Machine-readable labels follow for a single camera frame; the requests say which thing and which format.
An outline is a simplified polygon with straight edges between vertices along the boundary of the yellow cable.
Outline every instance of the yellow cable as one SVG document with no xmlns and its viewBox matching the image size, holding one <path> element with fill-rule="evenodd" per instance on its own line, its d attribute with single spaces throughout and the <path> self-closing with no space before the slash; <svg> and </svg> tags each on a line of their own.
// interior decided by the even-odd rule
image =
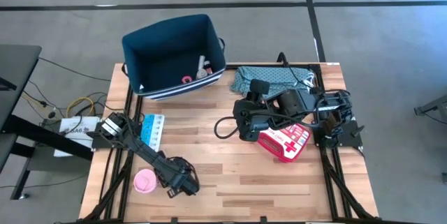
<svg viewBox="0 0 447 224">
<path fill-rule="evenodd" d="M 77 100 L 75 100 L 75 101 L 70 103 L 70 105 L 67 107 L 67 111 L 65 113 L 65 116 L 68 118 L 68 116 L 70 114 L 70 109 L 72 107 L 76 106 L 76 105 L 79 105 L 79 103 L 81 103 L 84 100 L 89 101 L 90 104 L 91 104 L 90 111 L 89 111 L 89 113 L 87 113 L 87 115 L 92 113 L 93 112 L 93 107 L 95 106 L 95 104 L 93 103 L 93 100 L 91 98 L 88 98 L 88 97 L 81 97 L 81 98 L 78 98 Z"/>
</svg>

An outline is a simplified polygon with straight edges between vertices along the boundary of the gray floor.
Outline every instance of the gray floor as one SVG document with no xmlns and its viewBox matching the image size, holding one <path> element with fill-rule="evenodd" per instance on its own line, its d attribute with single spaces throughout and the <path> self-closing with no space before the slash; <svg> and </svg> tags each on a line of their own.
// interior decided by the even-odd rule
<svg viewBox="0 0 447 224">
<path fill-rule="evenodd" d="M 0 6 L 193 3 L 304 0 L 0 0 Z M 431 1 L 431 0 L 315 0 Z M 0 43 L 40 45 L 42 57 L 98 77 L 110 77 L 122 61 L 121 38 L 169 17 L 207 13 L 227 42 L 228 61 L 271 61 L 284 51 L 291 61 L 316 61 L 306 8 L 222 8 L 203 10 L 106 10 L 0 12 Z M 445 44 L 447 7 L 317 8 L 328 61 L 342 63 L 354 112 L 366 125 L 362 138 L 374 197 L 388 220 L 445 223 L 447 128 L 413 107 L 447 94 Z M 31 77 L 56 105 L 107 91 L 108 84 L 39 63 Z M 38 96 L 34 87 L 26 90 Z M 20 101 L 16 114 L 39 122 Z M 11 157 L 0 186 L 15 183 L 23 160 Z M 86 174 L 31 173 L 27 185 L 48 184 Z M 0 190 L 2 223 L 53 223 L 78 216 L 86 179 L 30 188 L 28 200 L 11 202 Z"/>
</svg>

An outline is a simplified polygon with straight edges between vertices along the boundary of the navy blue basket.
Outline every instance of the navy blue basket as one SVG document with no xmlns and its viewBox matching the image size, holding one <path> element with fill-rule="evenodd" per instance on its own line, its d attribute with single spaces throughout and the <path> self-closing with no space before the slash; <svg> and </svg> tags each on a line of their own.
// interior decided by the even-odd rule
<svg viewBox="0 0 447 224">
<path fill-rule="evenodd" d="M 207 15 L 157 22 L 125 35 L 122 44 L 123 71 L 133 91 L 155 100 L 212 84 L 226 67 L 225 43 L 217 37 Z M 200 55 L 210 61 L 213 73 L 196 80 Z M 192 77 L 193 81 L 184 84 L 182 78 L 185 76 Z"/>
</svg>

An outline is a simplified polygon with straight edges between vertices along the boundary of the wooden tabletop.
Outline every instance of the wooden tabletop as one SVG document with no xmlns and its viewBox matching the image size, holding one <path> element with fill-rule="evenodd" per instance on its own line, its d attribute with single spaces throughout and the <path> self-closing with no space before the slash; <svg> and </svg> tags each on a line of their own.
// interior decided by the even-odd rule
<svg viewBox="0 0 447 224">
<path fill-rule="evenodd" d="M 326 89 L 345 89 L 339 64 L 321 64 Z M 230 91 L 234 70 L 227 70 L 211 86 L 163 101 L 143 100 L 142 112 L 166 116 L 161 150 L 167 156 L 182 156 L 194 165 L 200 179 L 200 191 L 195 196 L 178 195 L 170 199 L 167 188 L 158 187 L 150 194 L 133 188 L 133 178 L 141 169 L 151 165 L 135 156 L 126 205 L 126 222 L 170 221 L 328 221 L 331 220 L 319 150 L 313 138 L 294 163 L 282 163 L 258 143 L 243 142 L 238 134 L 227 140 L 214 136 L 216 121 L 231 116 L 234 101 L 242 96 Z M 107 105 L 123 108 L 129 85 L 115 66 Z M 235 122 L 219 125 L 221 135 L 231 132 Z M 361 205 L 377 216 L 376 205 L 363 157 L 353 148 L 339 148 L 346 185 Z M 96 204 L 103 180 L 109 150 L 96 151 L 85 190 L 80 218 Z M 113 158 L 105 190 L 110 181 Z M 342 204 L 335 187 L 340 216 Z M 115 194 L 112 217 L 117 215 L 120 188 Z"/>
</svg>

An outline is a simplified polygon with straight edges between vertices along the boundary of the pink cup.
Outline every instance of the pink cup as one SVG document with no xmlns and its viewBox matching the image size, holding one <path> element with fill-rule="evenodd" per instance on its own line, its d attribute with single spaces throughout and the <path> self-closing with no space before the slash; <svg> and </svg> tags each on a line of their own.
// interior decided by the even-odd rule
<svg viewBox="0 0 447 224">
<path fill-rule="evenodd" d="M 150 193 L 157 185 L 155 173 L 149 169 L 143 169 L 135 175 L 133 187 L 139 193 Z"/>
</svg>

